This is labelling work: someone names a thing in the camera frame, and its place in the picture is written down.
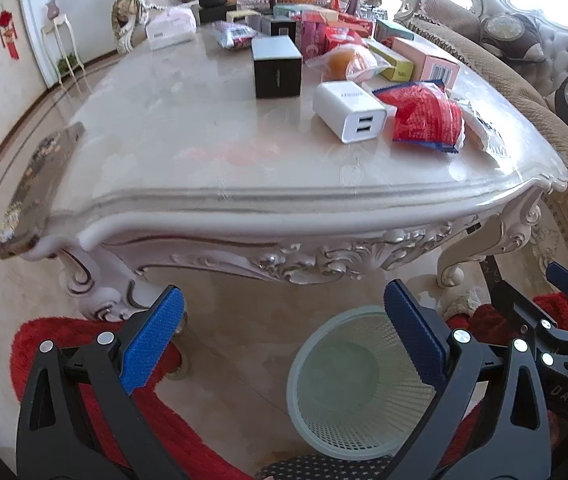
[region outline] carved table leg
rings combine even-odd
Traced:
[[[90,253],[64,248],[59,258],[65,267],[60,284],[77,299],[80,312],[88,319],[128,319],[150,307],[163,291],[101,247]]]
[[[477,231],[445,248],[438,259],[438,285],[462,283],[464,272],[458,266],[462,262],[509,253],[524,246],[531,227],[539,221],[538,200],[542,192],[540,187],[530,187],[507,203],[498,216],[490,217]]]

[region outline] white side table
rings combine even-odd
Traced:
[[[66,25],[68,27],[68,32],[70,33],[70,42],[72,43],[72,53],[75,56],[76,62],[71,65],[70,60],[68,59],[68,52],[66,51],[66,47],[64,46],[64,42],[62,41],[62,37],[59,34],[59,28],[62,25]],[[68,67],[68,71],[70,75],[74,79],[75,83],[77,83],[77,78],[75,77],[75,70],[81,68],[82,72],[84,73],[84,77],[86,76],[86,70],[84,69],[84,65],[81,62],[80,55],[77,53],[77,44],[75,42],[75,34],[72,31],[72,26],[70,25],[70,21],[68,20],[68,16],[65,14],[60,14],[54,20],[47,23],[44,27],[42,27],[42,38],[44,40],[44,45],[46,46],[46,54],[48,54],[48,59],[52,63],[55,72],[57,72],[57,79],[59,80],[59,84],[62,84],[62,73],[59,71],[59,67],[57,66],[57,62],[53,59],[52,53],[50,51],[50,47],[48,42],[46,41],[46,36],[48,34],[54,34],[54,38],[57,44],[57,49],[59,49],[59,53],[64,57],[66,62],[66,66]]]

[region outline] mint green plastic basket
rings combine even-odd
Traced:
[[[354,308],[323,324],[288,375],[288,414],[316,450],[369,460],[400,449],[434,395],[380,306]]]

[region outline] basket rim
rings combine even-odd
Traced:
[[[347,322],[361,319],[369,316],[384,316],[388,319],[386,312],[382,306],[379,305],[365,305],[359,306],[337,314],[332,317],[323,325],[320,326],[313,334],[304,342],[302,347],[297,352],[293,364],[291,364],[288,373],[288,381],[286,381],[286,407],[288,409],[288,416],[291,419],[293,426],[297,433],[316,450],[341,460],[370,460],[372,458],[379,458],[381,456],[397,452],[399,446],[394,443],[388,443],[382,446],[370,447],[368,449],[348,450],[342,447],[331,446],[321,438],[316,436],[304,422],[302,413],[299,410],[297,403],[297,385],[299,382],[299,374],[302,370],[302,365],[306,361],[310,352],[326,335],[332,332],[340,325]]]

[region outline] marble tabletop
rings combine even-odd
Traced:
[[[452,210],[469,201],[488,206],[534,179],[547,178],[555,189],[568,182],[535,127],[464,66],[453,93],[493,123],[508,159],[498,162],[468,142],[459,154],[383,136],[342,144],[313,113],[319,82],[304,66],[300,97],[257,100],[250,50],[222,50],[206,30],[156,52],[142,44],[69,121],[81,121],[85,133],[52,202],[49,228],[55,218],[75,218],[79,230],[131,210]]]

